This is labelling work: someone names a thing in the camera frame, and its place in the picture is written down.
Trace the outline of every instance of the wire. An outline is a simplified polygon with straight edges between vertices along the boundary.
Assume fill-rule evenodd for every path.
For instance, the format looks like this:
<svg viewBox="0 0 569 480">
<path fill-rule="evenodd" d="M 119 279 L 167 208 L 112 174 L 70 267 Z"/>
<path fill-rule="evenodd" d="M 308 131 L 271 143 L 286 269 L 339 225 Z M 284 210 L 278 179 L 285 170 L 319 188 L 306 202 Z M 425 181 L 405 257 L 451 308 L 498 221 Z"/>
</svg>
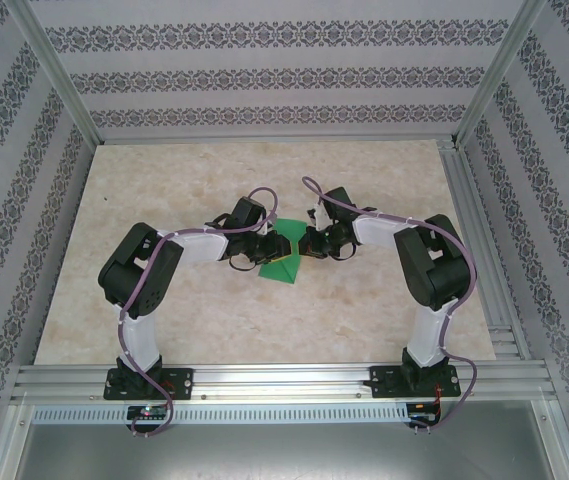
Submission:
<svg viewBox="0 0 569 480">
<path fill-rule="evenodd" d="M 435 384 L 435 402 L 433 405 L 437 405 L 437 413 L 435 416 L 437 417 L 440 413 L 442 413 L 442 388 L 440 387 L 439 383 Z"/>
<path fill-rule="evenodd" d="M 257 267 L 257 263 L 253 263 L 253 266 L 251 268 L 236 267 L 233 264 L 233 257 L 228 257 L 228 264 L 231 266 L 233 270 L 237 270 L 238 272 L 250 272 L 251 270 L 255 270 L 255 267 Z"/>
<path fill-rule="evenodd" d="M 175 393 L 175 385 L 173 385 L 171 382 L 169 382 L 168 380 L 164 380 L 162 383 L 160 383 L 161 386 L 166 387 L 166 388 L 171 388 L 173 389 L 173 393 Z"/>
<path fill-rule="evenodd" d="M 140 294 L 140 291 L 144 287 L 144 284 L 146 283 L 146 279 L 148 278 L 148 275 L 151 271 L 151 268 L 153 267 L 153 264 L 155 263 L 155 260 L 157 259 L 157 256 L 158 256 L 160 250 L 162 249 L 164 244 L 166 242 L 168 242 L 170 239 L 172 239 L 173 237 L 177 237 L 179 235 L 185 235 L 188 233 L 206 233 L 209 235 L 225 235 L 225 234 L 229 234 L 229 233 L 244 233 L 244 232 L 250 232 L 252 230 L 258 230 L 267 222 L 272 221 L 274 223 L 275 218 L 277 218 L 277 215 L 275 212 L 277 211 L 277 206 L 278 206 L 278 198 L 277 198 L 277 194 L 275 193 L 275 190 L 273 190 L 272 188 L 269 188 L 269 187 L 257 187 L 251 193 L 248 194 L 248 198 L 251 198 L 257 192 L 261 192 L 261 191 L 268 192 L 273 196 L 273 208 L 271 209 L 269 214 L 266 215 L 266 217 L 264 217 L 262 220 L 257 222 L 255 225 L 251 225 L 249 227 L 234 228 L 234 229 L 186 228 L 183 230 L 178 230 L 176 232 L 170 232 L 170 233 L 164 235 L 160 239 L 160 241 L 157 242 L 157 245 L 155 245 L 155 248 L 153 249 L 153 253 L 151 253 L 151 256 L 148 259 L 148 262 L 146 264 L 146 267 L 144 268 L 144 271 L 142 272 L 142 276 L 138 280 L 137 285 L 135 285 L 135 288 L 133 289 L 131 296 L 128 298 L 128 300 L 126 301 L 126 303 L 124 304 L 124 306 L 120 310 L 119 321 L 117 322 L 118 323 L 117 338 L 119 339 L 120 347 L 122 348 L 122 352 L 124 352 L 124 356 L 129 361 L 129 364 L 133 367 L 133 370 L 135 370 L 138 374 L 140 374 L 140 376 L 144 380 L 146 380 L 148 383 L 150 383 L 158 392 L 160 392 L 162 394 L 162 396 L 166 399 L 167 407 L 168 407 L 168 416 L 166 417 L 166 420 L 164 421 L 163 424 L 161 424 L 159 427 L 157 427 L 152 432 L 142 433 L 142 432 L 138 432 L 137 430 L 135 430 L 135 424 L 137 422 L 137 418 L 134 419 L 133 422 L 131 423 L 131 431 L 133 432 L 133 436 L 144 436 L 145 438 L 148 438 L 148 437 L 152 437 L 152 436 L 155 436 L 155 435 L 162 433 L 164 430 L 166 430 L 168 428 L 168 426 L 173 421 L 175 409 L 173 407 L 173 399 L 171 398 L 170 394 L 164 389 L 164 387 L 162 387 L 155 380 L 153 380 L 144 371 L 144 369 L 142 369 L 137 364 L 137 362 L 135 361 L 135 359 L 133 358 L 133 356 L 129 352 L 128 347 L 126 346 L 126 340 L 124 340 L 124 321 L 126 320 L 126 313 L 129 311 L 129 309 L 131 308 L 131 306 L 133 305 L 133 303 L 137 299 L 137 296 Z"/>
<path fill-rule="evenodd" d="M 344 262 L 350 258 L 353 258 L 355 256 L 355 252 L 357 252 L 357 245 L 355 243 L 351 243 L 351 247 L 353 248 L 353 250 L 351 251 L 351 254 L 348 257 L 338 257 L 337 255 L 331 255 L 330 253 L 329 256 L 333 260 L 337 260 L 338 262 Z"/>
<path fill-rule="evenodd" d="M 471 252 L 469 252 L 466 249 L 466 247 L 462 244 L 462 242 L 460 242 L 455 237 L 455 235 L 452 235 L 451 233 L 447 232 L 443 228 L 438 227 L 437 225 L 431 225 L 430 223 L 426 223 L 426 222 L 423 222 L 421 220 L 414 220 L 413 218 L 410 218 L 410 217 L 406 218 L 406 217 L 400 217 L 398 215 L 391 215 L 388 213 L 378 213 L 376 211 L 362 210 L 361 208 L 357 208 L 357 207 L 354 207 L 352 205 L 348 205 L 344 202 L 340 202 L 339 200 L 335 200 L 334 198 L 331 198 L 328 195 L 325 195 L 324 193 L 322 193 L 322 187 L 320 187 L 319 183 L 317 183 L 315 180 L 313 180 L 311 177 L 308 177 L 308 176 L 302 177 L 302 183 L 304 184 L 304 186 L 306 188 L 308 188 L 311 192 L 315 193 L 322 200 L 324 200 L 326 202 L 334 203 L 335 205 L 338 205 L 342 208 L 346 208 L 347 210 L 350 210 L 351 212 L 355 212 L 355 213 L 358 213 L 360 215 L 367 215 L 369 217 L 383 218 L 386 220 L 390 220 L 392 222 L 406 223 L 408 225 L 415 225 L 418 227 L 424 227 L 424 228 L 428 228 L 429 230 L 433 230 L 434 232 L 439 233 L 444 238 L 449 240 L 462 253 L 462 256 L 464 257 L 464 261 L 466 262 L 466 265 L 468 266 L 470 277 L 471 277 L 470 281 L 469 281 L 468 290 L 466 291 L 466 293 L 464 295 L 462 295 L 462 297 L 460 299 L 458 299 L 457 302 L 455 302 L 453 305 L 451 305 L 451 307 L 446 312 L 446 317 L 444 318 L 444 322 L 442 324 L 442 329 L 440 330 L 440 337 L 438 339 L 438 346 L 440 347 L 440 350 L 442 351 L 442 353 L 445 356 L 447 356 L 448 358 L 450 358 L 451 360 L 456 360 L 458 362 L 468 363 L 470 365 L 473 373 L 472 373 L 471 381 L 469 382 L 468 388 L 466 389 L 466 391 L 464 392 L 464 394 L 462 395 L 460 400 L 457 402 L 457 404 L 455 404 L 453 409 L 448 413 L 448 415 L 446 417 L 444 417 L 444 419 L 441 422 L 439 422 L 437 425 L 434 425 L 430 429 L 425 429 L 425 430 L 427 430 L 427 431 L 436 430 L 436 429 L 442 427 L 443 425 L 445 425 L 448 421 L 450 421 L 450 419 L 453 418 L 459 412 L 459 409 L 462 407 L 462 405 L 464 405 L 464 402 L 470 396 L 471 392 L 473 391 L 473 387 L 475 386 L 475 383 L 477 382 L 477 365 L 475 365 L 475 362 L 473 362 L 473 360 L 471 360 L 470 358 L 461 357 L 459 355 L 454 355 L 454 354 L 450 353 L 448 350 L 446 350 L 446 346 L 444 345 L 445 340 L 446 340 L 446 332 L 447 332 L 448 327 L 451 323 L 451 317 L 453 315 L 453 312 L 455 312 L 455 310 L 457 310 L 459 307 L 461 307 L 462 304 L 464 302 L 466 302 L 466 300 L 469 299 L 469 297 L 471 296 L 471 293 L 473 293 L 473 290 L 475 289 L 475 284 L 477 282 L 477 271 L 475 270 L 475 262 L 473 260 L 473 256 L 471 255 Z"/>
</svg>

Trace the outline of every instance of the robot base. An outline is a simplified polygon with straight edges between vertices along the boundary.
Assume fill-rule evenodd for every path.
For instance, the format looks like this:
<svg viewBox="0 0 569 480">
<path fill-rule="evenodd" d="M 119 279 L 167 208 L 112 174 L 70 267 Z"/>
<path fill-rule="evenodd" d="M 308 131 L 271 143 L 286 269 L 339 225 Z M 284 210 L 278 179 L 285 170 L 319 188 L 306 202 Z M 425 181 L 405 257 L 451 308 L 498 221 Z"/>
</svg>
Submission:
<svg viewBox="0 0 569 480">
<path fill-rule="evenodd" d="M 162 368 L 162 357 L 147 372 L 173 400 L 190 400 L 193 390 L 192 368 Z M 164 400 L 164 396 L 120 358 L 117 368 L 106 375 L 105 400 Z"/>
<path fill-rule="evenodd" d="M 379 365 L 369 369 L 373 398 L 459 397 L 462 394 L 457 370 L 448 358 L 431 367 L 419 367 L 404 349 L 402 365 Z"/>
</svg>

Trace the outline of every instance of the black mounting plate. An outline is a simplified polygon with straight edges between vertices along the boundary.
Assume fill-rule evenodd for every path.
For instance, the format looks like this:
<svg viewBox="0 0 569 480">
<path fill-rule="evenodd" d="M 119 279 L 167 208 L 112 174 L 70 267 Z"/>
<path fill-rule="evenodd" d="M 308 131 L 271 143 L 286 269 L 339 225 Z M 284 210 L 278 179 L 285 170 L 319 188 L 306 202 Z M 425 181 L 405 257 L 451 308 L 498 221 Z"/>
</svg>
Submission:
<svg viewBox="0 0 569 480">
<path fill-rule="evenodd" d="M 150 395 L 142 395 L 140 392 L 121 391 L 120 388 L 111 386 L 111 380 L 120 375 L 118 368 L 111 368 L 106 375 L 104 386 L 104 400 L 164 400 L 164 396 L 156 389 Z M 173 400 L 190 400 L 193 391 L 192 368 L 162 368 L 160 385 L 173 397 Z"/>
<path fill-rule="evenodd" d="M 408 385 L 400 365 L 376 365 L 369 368 L 370 380 L 364 385 L 371 387 L 373 398 L 423 398 L 435 397 L 435 388 L 440 387 L 440 396 L 459 397 L 457 370 L 452 365 L 441 368 L 439 375 L 422 382 L 414 390 Z"/>
</svg>

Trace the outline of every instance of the enclosure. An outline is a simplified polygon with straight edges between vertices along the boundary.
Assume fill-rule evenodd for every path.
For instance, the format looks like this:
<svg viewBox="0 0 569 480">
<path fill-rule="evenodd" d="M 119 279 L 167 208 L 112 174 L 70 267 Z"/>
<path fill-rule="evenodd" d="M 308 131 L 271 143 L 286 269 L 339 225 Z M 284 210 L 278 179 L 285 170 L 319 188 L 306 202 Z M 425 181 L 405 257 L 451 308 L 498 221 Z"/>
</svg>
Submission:
<svg viewBox="0 0 569 480">
<path fill-rule="evenodd" d="M 360 245 L 290 285 L 178 270 L 157 337 L 189 399 L 132 438 L 101 267 L 136 222 L 197 227 L 261 185 L 310 222 L 304 175 L 451 219 L 468 401 L 427 434 L 415 398 L 373 395 L 414 305 Z M 568 0 L 0 0 L 0 478 L 116 475 L 569 478 Z"/>
</svg>

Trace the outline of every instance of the aluminum frame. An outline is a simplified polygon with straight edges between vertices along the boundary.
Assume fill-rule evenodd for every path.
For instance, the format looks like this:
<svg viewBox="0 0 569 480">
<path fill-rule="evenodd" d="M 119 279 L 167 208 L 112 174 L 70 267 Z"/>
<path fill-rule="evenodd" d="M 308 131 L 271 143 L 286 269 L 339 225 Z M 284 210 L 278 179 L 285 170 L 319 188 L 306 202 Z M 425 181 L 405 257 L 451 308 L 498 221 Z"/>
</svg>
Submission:
<svg viewBox="0 0 569 480">
<path fill-rule="evenodd" d="M 297 142 L 389 142 L 408 140 L 449 140 L 450 133 L 372 133 L 358 135 L 341 135 L 335 133 L 317 133 L 312 135 L 211 135 L 184 137 L 143 137 L 143 138 L 110 138 L 104 145 L 171 145 L 179 143 L 297 143 Z"/>
<path fill-rule="evenodd" d="M 80 129 L 84 140 L 91 151 L 95 152 L 97 146 L 103 144 L 104 140 L 91 118 L 88 108 L 84 105 L 80 94 L 73 85 L 71 77 L 64 68 L 57 52 L 55 52 L 51 40 L 39 23 L 35 12 L 33 12 L 30 2 L 28 0 L 6 0 L 5 4 L 11 13 L 11 17 L 35 52 L 64 106 Z"/>
<path fill-rule="evenodd" d="M 455 130 L 454 137 L 457 145 L 463 147 L 473 134 L 473 129 L 482 117 L 486 105 L 497 90 L 506 70 L 517 55 L 526 35 L 535 23 L 546 2 L 544 0 L 524 0 L 511 26 L 504 36 L 491 65 L 480 81 L 479 87 L 469 103 L 462 120 Z"/>
<path fill-rule="evenodd" d="M 457 150 L 452 141 L 438 141 L 438 150 L 450 186 L 451 197 L 461 235 L 473 252 L 478 270 L 477 288 L 489 329 L 510 326 L 520 358 L 532 359 L 517 311 L 513 305 L 508 283 L 502 270 L 499 255 L 493 242 L 475 182 L 464 152 Z"/>
<path fill-rule="evenodd" d="M 498 338 L 504 337 L 498 329 Z M 409 400 L 373 399 L 371 389 L 362 385 L 369 379 L 371 363 L 280 364 L 280 365 L 188 365 L 195 370 L 193 399 L 177 405 L 306 405 L 318 409 L 326 405 L 353 407 L 391 405 Z M 462 389 L 468 386 L 471 369 L 455 364 Z M 26 443 L 29 425 L 42 406 L 86 407 L 127 405 L 142 402 L 107 401 L 102 397 L 110 366 L 24 366 L 21 367 L 0 433 L 0 479 L 15 478 Z M 569 434 L 559 408 L 550 374 L 543 360 L 478 362 L 478 382 L 469 401 L 519 400 L 530 402 L 538 420 L 553 475 L 569 479 Z M 443 399 L 454 402 L 456 399 Z"/>
</svg>

